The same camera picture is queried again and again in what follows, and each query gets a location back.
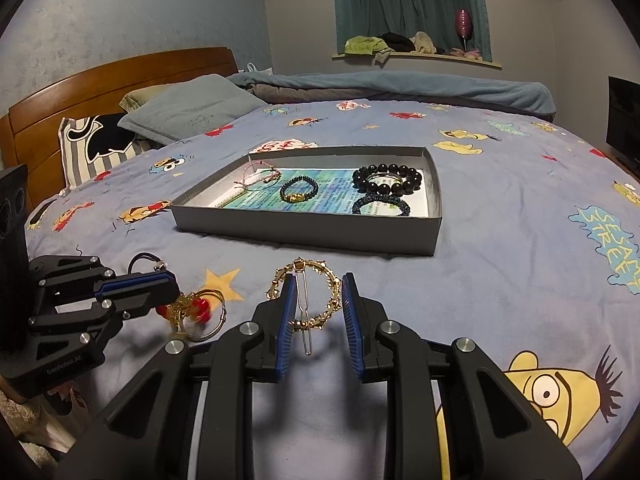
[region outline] black monitor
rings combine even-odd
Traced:
[[[640,167],[640,84],[609,77],[607,144],[626,159],[632,170]]]

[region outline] blue wallpaper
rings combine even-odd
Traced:
[[[0,116],[87,68],[198,46],[270,67],[264,0],[24,0],[0,37]]]

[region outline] silver bolt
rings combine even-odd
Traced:
[[[179,339],[171,339],[166,345],[164,345],[164,351],[171,355],[179,354],[184,350],[184,343]]]
[[[240,325],[240,333],[244,335],[253,335],[260,330],[260,326],[253,321],[247,321]]]
[[[461,337],[456,341],[456,346],[461,352],[473,352],[476,349],[476,343],[468,337]]]
[[[400,332],[400,324],[395,321],[383,321],[380,330],[385,334],[397,334]]]

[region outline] gray box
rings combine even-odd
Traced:
[[[240,180],[244,168],[262,160],[277,168],[359,168],[405,164],[421,170],[428,205],[424,217],[370,216],[210,207],[211,197]],[[250,153],[174,200],[181,231],[244,240],[390,254],[433,256],[442,222],[440,181],[430,153],[413,146],[338,146]]]

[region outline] black and white striped pillow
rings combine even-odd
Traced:
[[[58,129],[62,166],[69,189],[151,149],[147,140],[118,126],[125,114],[62,119]]]

